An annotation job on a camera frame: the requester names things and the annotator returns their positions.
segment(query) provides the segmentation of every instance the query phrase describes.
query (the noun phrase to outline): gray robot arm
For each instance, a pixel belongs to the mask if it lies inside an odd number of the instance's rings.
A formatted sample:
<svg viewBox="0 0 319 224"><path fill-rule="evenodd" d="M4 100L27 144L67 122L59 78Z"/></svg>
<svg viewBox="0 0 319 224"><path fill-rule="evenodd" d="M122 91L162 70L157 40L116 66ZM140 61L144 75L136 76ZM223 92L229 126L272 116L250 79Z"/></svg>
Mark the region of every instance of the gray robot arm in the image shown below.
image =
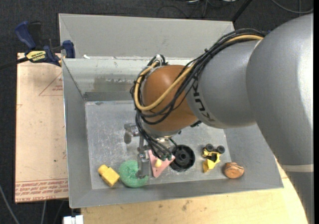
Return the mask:
<svg viewBox="0 0 319 224"><path fill-rule="evenodd" d="M261 41L230 46L205 67L187 95L203 123L257 123L314 223L313 14Z"/></svg>

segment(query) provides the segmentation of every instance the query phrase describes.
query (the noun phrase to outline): cardboard sheet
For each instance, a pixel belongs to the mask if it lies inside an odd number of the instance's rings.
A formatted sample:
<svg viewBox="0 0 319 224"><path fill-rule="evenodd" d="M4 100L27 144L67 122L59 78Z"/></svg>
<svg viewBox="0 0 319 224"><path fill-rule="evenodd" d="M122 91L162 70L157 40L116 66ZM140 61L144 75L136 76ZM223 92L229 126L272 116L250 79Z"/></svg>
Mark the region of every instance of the cardboard sheet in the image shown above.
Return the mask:
<svg viewBox="0 0 319 224"><path fill-rule="evenodd" d="M15 202L68 197L62 69L17 66Z"/></svg>

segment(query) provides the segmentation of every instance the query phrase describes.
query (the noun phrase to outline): pink object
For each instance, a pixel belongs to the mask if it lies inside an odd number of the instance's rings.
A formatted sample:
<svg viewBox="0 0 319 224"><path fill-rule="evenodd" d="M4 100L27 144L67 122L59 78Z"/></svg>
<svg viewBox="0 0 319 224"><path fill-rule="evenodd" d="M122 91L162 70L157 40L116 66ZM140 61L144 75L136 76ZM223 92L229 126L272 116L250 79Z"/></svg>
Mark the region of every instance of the pink object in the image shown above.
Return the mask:
<svg viewBox="0 0 319 224"><path fill-rule="evenodd" d="M156 161L159 159L157 157L155 157L152 153L151 150L148 151L149 153L149 158L150 158L150 163L151 163L151 167L152 167L152 175L157 178L158 176L160 176L160 174L164 171L164 169L166 167L168 167L170 165L171 162L173 162L175 160L175 157L172 156L171 160L166 159L165 161L161 162L161 166L160 167L156 167Z"/></svg>

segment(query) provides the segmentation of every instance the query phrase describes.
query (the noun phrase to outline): green sponge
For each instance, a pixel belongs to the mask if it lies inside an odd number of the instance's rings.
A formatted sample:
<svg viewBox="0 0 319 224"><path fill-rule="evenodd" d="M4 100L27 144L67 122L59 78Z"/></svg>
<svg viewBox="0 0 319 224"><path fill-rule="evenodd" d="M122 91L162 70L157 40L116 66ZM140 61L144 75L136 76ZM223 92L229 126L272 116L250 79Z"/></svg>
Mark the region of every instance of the green sponge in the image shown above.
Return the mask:
<svg viewBox="0 0 319 224"><path fill-rule="evenodd" d="M142 179L136 177L136 173L138 172L138 162L135 160L128 160L121 164L119 168L119 174L121 177L121 181L128 187L131 188L139 188L144 186L145 183L149 180L148 176L145 176Z"/></svg>

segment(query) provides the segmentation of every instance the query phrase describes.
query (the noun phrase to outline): wooden board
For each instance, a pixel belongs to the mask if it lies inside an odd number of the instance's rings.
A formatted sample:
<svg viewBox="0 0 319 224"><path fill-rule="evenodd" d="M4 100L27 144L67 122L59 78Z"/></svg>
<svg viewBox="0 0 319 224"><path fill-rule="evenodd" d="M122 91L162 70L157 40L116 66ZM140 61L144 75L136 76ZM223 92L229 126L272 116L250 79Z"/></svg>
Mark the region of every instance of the wooden board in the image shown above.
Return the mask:
<svg viewBox="0 0 319 224"><path fill-rule="evenodd" d="M283 189L82 208L81 212L85 224L307 224L290 180L283 178L283 183Z"/></svg>

